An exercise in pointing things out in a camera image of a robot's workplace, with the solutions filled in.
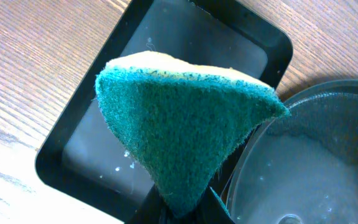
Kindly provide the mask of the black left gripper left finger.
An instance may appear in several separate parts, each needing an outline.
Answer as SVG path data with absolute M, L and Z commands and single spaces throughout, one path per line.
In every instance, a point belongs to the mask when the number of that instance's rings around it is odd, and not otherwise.
M 142 205 L 125 224 L 166 224 L 167 206 L 154 185 Z

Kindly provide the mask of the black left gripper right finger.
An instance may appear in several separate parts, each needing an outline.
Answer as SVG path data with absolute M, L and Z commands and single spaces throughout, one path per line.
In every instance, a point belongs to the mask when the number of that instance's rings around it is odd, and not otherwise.
M 196 210 L 195 224 L 234 224 L 211 187 L 205 190 Z

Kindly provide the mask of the green yellow sponge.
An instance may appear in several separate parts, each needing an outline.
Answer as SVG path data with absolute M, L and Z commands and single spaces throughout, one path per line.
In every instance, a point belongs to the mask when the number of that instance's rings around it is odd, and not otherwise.
M 108 128 L 177 217 L 196 208 L 253 129 L 289 114 L 275 90 L 256 78 L 152 51 L 110 60 L 95 92 Z

